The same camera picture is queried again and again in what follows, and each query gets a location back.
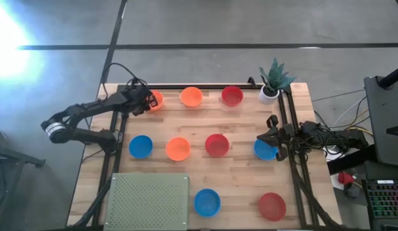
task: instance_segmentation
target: rgb keyboard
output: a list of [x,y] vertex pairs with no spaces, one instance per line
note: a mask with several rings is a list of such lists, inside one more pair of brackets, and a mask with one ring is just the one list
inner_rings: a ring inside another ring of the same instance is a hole
[[367,180],[363,188],[374,218],[398,218],[398,181]]

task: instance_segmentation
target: red object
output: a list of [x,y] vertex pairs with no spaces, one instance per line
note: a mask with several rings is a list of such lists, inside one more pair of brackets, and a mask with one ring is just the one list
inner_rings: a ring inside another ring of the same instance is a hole
[[338,181],[339,181],[339,183],[341,183],[343,185],[347,185],[349,183],[353,183],[354,182],[354,178],[353,178],[353,176],[351,176],[351,175],[349,175],[347,173],[339,173]]
[[206,139],[205,148],[210,156],[222,157],[229,150],[229,141],[222,134],[213,134]]
[[222,100],[226,105],[230,107],[234,107],[240,104],[240,102],[242,102],[242,99],[243,92],[239,87],[229,86],[225,87],[222,91]]
[[269,221],[280,221],[286,214],[286,204],[281,196],[268,192],[259,200],[259,211]]

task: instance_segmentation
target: orange bowl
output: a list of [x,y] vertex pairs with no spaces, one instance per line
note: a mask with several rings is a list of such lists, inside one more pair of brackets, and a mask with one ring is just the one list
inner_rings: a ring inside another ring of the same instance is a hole
[[181,161],[186,159],[191,152],[191,145],[185,138],[175,137],[166,145],[166,154],[171,160]]
[[187,87],[180,94],[180,100],[187,107],[197,107],[202,102],[202,91],[197,87]]
[[155,96],[156,101],[158,101],[158,105],[156,107],[150,107],[150,110],[154,112],[154,111],[159,110],[161,108],[161,106],[163,105],[163,95],[162,95],[162,93],[160,93],[157,90],[151,90],[151,91],[152,91],[153,96]]

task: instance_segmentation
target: green pegboard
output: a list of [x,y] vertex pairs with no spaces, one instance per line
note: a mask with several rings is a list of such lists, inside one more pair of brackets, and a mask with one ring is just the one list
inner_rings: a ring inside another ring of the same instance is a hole
[[103,230],[187,230],[188,195],[185,173],[115,173]]

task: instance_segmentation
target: wooden table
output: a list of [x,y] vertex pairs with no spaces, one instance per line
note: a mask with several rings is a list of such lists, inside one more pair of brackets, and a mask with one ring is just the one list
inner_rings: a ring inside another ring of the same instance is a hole
[[[111,94],[116,91],[117,84],[107,84],[106,87]],[[307,84],[292,83],[291,89],[298,121],[315,121]],[[243,102],[237,107],[227,107],[221,102],[221,90],[202,90],[202,104],[188,109],[179,100],[181,90],[160,91],[164,96],[161,110],[137,117],[131,115],[128,119],[120,173],[188,173],[190,229],[300,227],[288,158],[282,162],[263,161],[253,153],[256,136],[267,132],[267,118],[272,114],[276,114],[279,120],[281,118],[278,102],[263,105],[257,100],[258,90],[244,90]],[[99,97],[105,97],[102,90]],[[108,129],[111,117],[112,113],[95,116],[91,130]],[[229,152],[223,158],[210,158],[206,153],[205,140],[213,133],[224,134],[230,142]],[[136,160],[129,155],[128,144],[136,135],[147,135],[153,140],[154,150],[149,158]],[[181,162],[170,160],[165,153],[166,143],[176,136],[185,137],[191,143],[190,156]],[[87,146],[84,157],[99,149],[95,144]],[[78,221],[95,199],[102,162],[101,153],[82,164],[68,225]],[[341,223],[323,152],[312,151],[307,166],[314,195],[327,213]],[[202,218],[193,209],[193,198],[203,188],[214,189],[221,196],[222,208],[214,218]],[[268,221],[258,211],[257,202],[267,192],[280,194],[286,202],[286,216],[281,221]],[[305,198],[304,207],[309,217]],[[104,218],[105,204],[101,223]]]

